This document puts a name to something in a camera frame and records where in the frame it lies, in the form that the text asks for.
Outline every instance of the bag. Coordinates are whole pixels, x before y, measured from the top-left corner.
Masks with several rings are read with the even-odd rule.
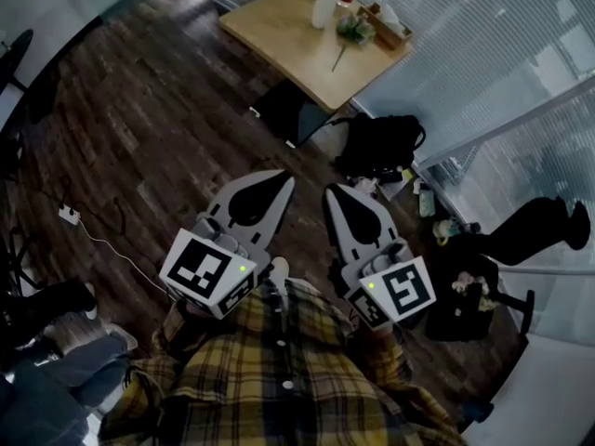
[[[331,124],[343,122],[349,122],[350,132],[335,165],[346,177],[378,178],[379,183],[399,181],[401,172],[414,161],[413,152],[426,140],[426,131],[413,115],[370,119],[359,113]]]

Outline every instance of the yellow plaid shirt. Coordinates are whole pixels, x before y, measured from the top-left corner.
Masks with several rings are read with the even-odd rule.
[[[443,408],[403,378],[393,335],[353,332],[318,291],[263,284],[223,321],[177,303],[104,418],[102,444],[459,445]]]

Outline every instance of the power strip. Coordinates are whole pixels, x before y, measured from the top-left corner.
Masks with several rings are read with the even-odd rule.
[[[81,214],[66,204],[58,211],[58,215],[60,218],[65,219],[71,225],[75,226],[78,225],[78,222],[81,219]]]

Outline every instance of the wooden floor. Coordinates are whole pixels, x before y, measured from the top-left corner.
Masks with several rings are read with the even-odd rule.
[[[255,170],[287,169],[297,177],[296,194],[271,254],[288,258],[292,275],[334,297],[326,279],[332,253],[321,197],[328,183],[341,180],[325,139],[336,134],[323,132],[318,144],[291,151],[251,115],[250,103],[281,76],[219,29],[212,0],[141,0],[89,34],[57,72],[55,110],[40,124],[23,127],[20,180],[60,198],[60,177],[69,175],[67,204],[86,205],[76,207],[90,234],[109,240],[156,279],[155,266],[179,228],[191,228],[226,182]],[[39,234],[32,257],[40,275],[51,282],[79,277],[96,286],[100,320],[61,319],[56,329],[62,345],[85,342],[102,321],[116,321],[146,352],[167,312],[166,296],[107,245],[60,220],[54,200],[1,183],[0,228],[7,234],[19,221]],[[118,235],[114,198],[134,246]],[[428,226],[417,217],[410,192],[400,195],[391,212],[415,251],[429,249]],[[516,328],[502,308],[482,342],[434,343],[422,328],[405,333],[415,380],[460,422],[458,405],[489,397],[509,372],[520,345]]]

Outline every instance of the white cable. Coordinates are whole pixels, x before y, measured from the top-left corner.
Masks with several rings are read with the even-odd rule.
[[[134,268],[135,268],[135,269],[136,269],[136,270],[137,270],[137,271],[138,271],[140,274],[142,274],[142,276],[143,276],[143,277],[144,277],[144,278],[145,278],[145,279],[146,279],[148,282],[150,282],[150,283],[151,283],[153,286],[155,286],[157,289],[159,289],[160,291],[162,291],[162,292],[163,292],[165,295],[169,296],[169,292],[168,292],[168,291],[166,291],[166,290],[165,290],[163,287],[161,287],[161,286],[158,286],[158,285],[157,285],[157,284],[155,284],[153,281],[151,281],[151,279],[149,278],[149,276],[147,276],[147,275],[146,275],[144,272],[142,272],[142,271],[140,270],[140,268],[139,268],[139,267],[138,267],[136,264],[134,264],[134,261],[133,261],[132,259],[130,259],[129,257],[123,256],[123,255],[120,255],[120,253],[118,253],[118,252],[117,252],[117,251],[116,251],[116,250],[113,248],[113,246],[112,246],[112,245],[111,245],[109,242],[106,242],[105,240],[100,240],[100,239],[98,239],[98,238],[93,238],[93,237],[92,237],[92,236],[89,234],[89,232],[86,230],[85,223],[83,223],[83,220],[82,220],[82,219],[79,219],[79,220],[78,220],[78,222],[81,224],[81,226],[83,227],[83,230],[85,230],[86,236],[88,236],[90,240],[92,240],[92,241],[94,241],[94,242],[97,242],[97,243],[106,243],[108,246],[110,246],[110,248],[112,249],[112,251],[114,251],[114,252],[115,252],[115,253],[116,253],[118,256],[120,256],[121,258],[125,259],[125,260],[126,260],[126,261],[128,261],[128,262],[129,262],[129,263],[130,263],[132,266],[134,266]]]

